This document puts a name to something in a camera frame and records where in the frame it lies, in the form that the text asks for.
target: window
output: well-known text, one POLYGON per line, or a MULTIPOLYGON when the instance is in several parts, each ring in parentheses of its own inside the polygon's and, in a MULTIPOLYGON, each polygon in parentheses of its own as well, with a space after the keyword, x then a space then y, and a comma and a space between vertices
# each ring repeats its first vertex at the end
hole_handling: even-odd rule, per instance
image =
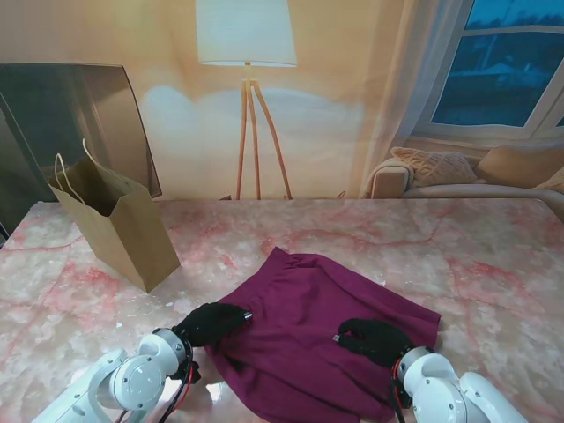
POLYGON ((564 1, 460 2, 414 134, 515 140, 564 135, 564 1))

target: pink marble surface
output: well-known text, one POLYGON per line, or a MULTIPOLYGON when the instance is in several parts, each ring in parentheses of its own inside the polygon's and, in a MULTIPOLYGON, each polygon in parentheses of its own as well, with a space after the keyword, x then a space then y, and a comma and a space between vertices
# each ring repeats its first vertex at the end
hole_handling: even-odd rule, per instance
MULTIPOLYGON (((98 261, 59 204, 0 250, 0 421, 30 421, 104 352, 231 292, 277 245, 319 253, 442 314, 439 349, 529 421, 564 421, 564 226, 530 199, 159 204, 182 267, 151 293, 98 261)), ((171 422, 260 420, 202 352, 171 422)))

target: bag handle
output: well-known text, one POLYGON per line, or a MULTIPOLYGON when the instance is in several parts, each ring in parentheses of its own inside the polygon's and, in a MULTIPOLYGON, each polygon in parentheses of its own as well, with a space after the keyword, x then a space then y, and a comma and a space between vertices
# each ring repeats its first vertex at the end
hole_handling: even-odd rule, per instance
POLYGON ((88 147, 86 147, 86 138, 82 138, 82 148, 85 149, 85 153, 88 156, 88 158, 92 161, 92 163, 94 165, 96 165, 97 167, 99 167, 100 169, 104 169, 107 170, 105 167, 103 167, 100 163, 98 163, 96 161, 96 159, 92 156, 92 154, 88 151, 88 147))
POLYGON ((59 181, 59 177, 56 174, 57 173, 56 167, 59 164, 59 162, 61 162, 61 169, 63 170, 64 179, 65 181, 67 181, 67 185, 69 186, 70 191, 80 200, 80 203, 86 205, 85 200, 83 200, 82 197, 77 193, 77 191, 75 191, 71 186, 71 181, 69 181, 67 172, 66 170, 64 170, 63 156, 61 155, 60 152, 58 152, 55 156, 55 179, 56 179, 56 183, 59 185, 59 188, 61 189, 62 192, 64 192, 63 185, 61 185, 61 182, 59 181))

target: lamp leg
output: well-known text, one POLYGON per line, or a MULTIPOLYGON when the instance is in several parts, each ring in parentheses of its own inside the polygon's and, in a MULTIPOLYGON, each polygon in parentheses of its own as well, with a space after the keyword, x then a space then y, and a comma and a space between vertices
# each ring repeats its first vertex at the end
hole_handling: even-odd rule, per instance
POLYGON ((256 97, 258 98, 261 107, 263 108, 264 116, 268 122, 268 126, 271 128, 272 140, 274 141, 274 147, 276 148, 276 154, 278 156, 278 163, 280 165, 280 170, 282 171, 282 178, 284 178, 284 186, 286 187, 286 195, 289 200, 292 199, 292 192, 290 192, 290 183, 288 182, 288 176, 286 175, 286 167, 284 166, 284 159, 282 158, 282 151, 280 150, 280 142, 278 141, 278 135, 274 129, 274 122, 272 121, 271 112, 269 112, 266 106, 266 101, 264 101, 263 93, 261 93, 261 87, 258 81, 253 81, 253 86, 255 87, 256 97))
POLYGON ((241 142, 239 144, 239 168, 237 169, 237 194, 235 199, 241 199, 241 181, 243 177, 243 158, 245 153, 245 135, 247 134, 247 86, 241 84, 241 142))
POLYGON ((256 181, 256 199, 261 199, 261 179, 258 168, 258 137, 256 134, 256 114, 255 102, 253 101, 253 93, 250 91, 250 79, 245 82, 247 87, 247 100, 249 101, 250 121, 253 125, 253 146, 255 151, 255 181, 256 181))

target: window frame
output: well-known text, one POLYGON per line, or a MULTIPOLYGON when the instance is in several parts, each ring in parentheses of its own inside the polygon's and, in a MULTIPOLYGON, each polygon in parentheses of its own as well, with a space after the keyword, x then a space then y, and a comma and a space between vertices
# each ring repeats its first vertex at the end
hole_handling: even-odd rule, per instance
POLYGON ((562 95, 564 92, 564 59, 560 62, 523 127, 500 124, 452 125, 431 122, 450 74, 460 40, 463 37, 526 32, 559 33, 564 35, 564 26, 504 26, 501 28, 467 30, 464 28, 470 16, 474 0, 458 1, 460 2, 460 8, 456 15, 452 32, 439 35, 449 37, 449 42, 444 50, 444 56, 435 58, 435 60, 442 62, 434 79, 427 102, 421 111, 412 134, 416 137, 446 137, 448 139, 464 139, 466 141, 470 139, 472 142, 487 142, 488 144, 506 144, 507 142, 504 143, 504 140, 508 139, 523 142, 534 139, 544 140, 544 138, 564 135, 564 126, 556 127, 556 124, 564 116, 564 95, 562 95))

